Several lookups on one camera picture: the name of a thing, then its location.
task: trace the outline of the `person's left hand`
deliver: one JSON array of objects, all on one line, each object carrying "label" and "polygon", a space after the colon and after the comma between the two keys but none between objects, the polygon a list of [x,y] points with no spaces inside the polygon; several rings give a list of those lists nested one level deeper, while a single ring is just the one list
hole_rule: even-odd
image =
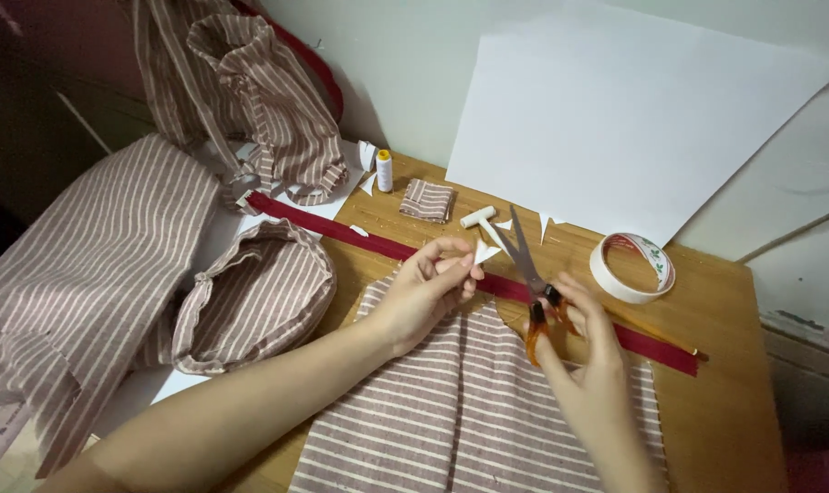
[{"label": "person's left hand", "polygon": [[[439,260],[454,250],[466,255]],[[462,238],[437,238],[402,264],[368,316],[385,333],[394,358],[411,351],[449,311],[474,296],[475,281],[484,279],[485,272],[472,265],[471,250]]]}]

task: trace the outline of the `white plastic hammer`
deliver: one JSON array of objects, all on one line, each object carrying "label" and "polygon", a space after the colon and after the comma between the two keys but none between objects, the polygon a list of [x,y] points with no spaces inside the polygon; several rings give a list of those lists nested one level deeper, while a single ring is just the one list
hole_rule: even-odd
[{"label": "white plastic hammer", "polygon": [[481,225],[482,228],[485,229],[487,235],[496,243],[496,245],[503,249],[506,252],[506,246],[503,245],[503,241],[499,240],[499,236],[496,235],[496,230],[493,229],[493,225],[487,222],[488,219],[496,216],[496,209],[492,205],[488,205],[487,207],[476,210],[472,212],[469,216],[460,219],[460,226],[464,228],[471,228],[475,225]]}]

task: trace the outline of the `wooden table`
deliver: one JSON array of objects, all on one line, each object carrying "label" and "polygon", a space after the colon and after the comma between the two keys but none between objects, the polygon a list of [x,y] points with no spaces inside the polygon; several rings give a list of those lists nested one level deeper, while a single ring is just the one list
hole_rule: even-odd
[{"label": "wooden table", "polygon": [[[509,218],[506,201],[455,184],[452,186],[457,196],[447,224],[402,216],[398,207],[408,181],[421,178],[446,184],[445,170],[398,153],[393,154],[393,166],[392,194],[375,187],[374,196],[368,196],[357,188],[335,219],[420,247],[442,235],[473,238],[478,234],[476,229],[462,229],[459,219],[486,205],[500,211],[495,220]],[[621,303],[606,295],[590,275],[589,254],[600,240],[599,234],[575,226],[551,225],[540,246],[538,215],[519,209],[518,217],[541,273],[548,276],[564,269],[599,293],[607,307]],[[366,285],[390,274],[397,263],[332,239],[321,242],[335,263],[339,280],[335,298],[318,330],[324,334],[353,320]],[[666,251],[676,266],[676,284],[665,297],[636,307],[637,313],[642,320],[692,343],[711,357],[709,363],[701,365],[696,378],[654,364],[671,487],[685,492],[786,491],[780,430],[751,272],[746,266],[672,243]],[[640,268],[643,263],[623,253],[610,257],[611,268],[622,273],[626,281],[648,286],[655,283],[654,274]],[[505,255],[490,259],[485,269],[516,276]],[[473,303],[485,299],[486,295],[476,297]],[[527,319],[526,307],[508,300],[497,300],[497,304],[508,326],[521,331]],[[570,338],[568,357],[584,362],[586,354],[584,342]],[[636,361],[639,356],[632,355],[631,359]],[[271,419],[269,411],[266,419]],[[309,427],[310,421],[290,431],[229,478],[223,488],[259,493],[287,491]]]}]

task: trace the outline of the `scissors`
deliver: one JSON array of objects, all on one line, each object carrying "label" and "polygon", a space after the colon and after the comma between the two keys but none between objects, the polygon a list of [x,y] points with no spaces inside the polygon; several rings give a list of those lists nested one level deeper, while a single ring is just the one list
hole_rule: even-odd
[{"label": "scissors", "polygon": [[544,297],[548,304],[553,309],[554,319],[557,323],[569,330],[573,335],[581,335],[575,326],[569,321],[567,317],[566,308],[568,302],[566,298],[561,296],[560,291],[549,283],[543,280],[539,273],[536,272],[536,266],[532,263],[530,256],[530,249],[527,247],[527,240],[524,239],[524,232],[521,230],[521,225],[518,222],[518,213],[515,212],[513,205],[509,205],[511,212],[511,223],[515,228],[515,236],[518,237],[518,247],[515,248],[506,236],[496,230],[496,236],[503,242],[503,247],[506,248],[511,260],[515,262],[515,267],[518,268],[524,276],[524,284],[527,286],[527,291],[530,294],[530,327],[527,329],[527,339],[525,346],[527,347],[527,357],[530,359],[535,367],[539,366],[536,361],[536,340],[539,339],[539,334],[544,333],[548,335],[548,322],[545,317],[545,309],[542,308],[540,297]]}]

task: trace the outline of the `double-sided tape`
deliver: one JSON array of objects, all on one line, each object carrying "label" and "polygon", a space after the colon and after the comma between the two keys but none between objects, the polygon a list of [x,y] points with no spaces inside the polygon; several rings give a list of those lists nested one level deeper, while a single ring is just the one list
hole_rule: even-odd
[{"label": "double-sided tape", "polygon": [[[642,254],[658,276],[658,288],[653,292],[640,291],[622,283],[606,264],[606,252],[611,247],[622,247]],[[616,232],[603,238],[590,253],[590,273],[596,282],[613,297],[632,304],[645,304],[660,297],[673,287],[676,271],[663,250],[645,238],[628,232]]]}]

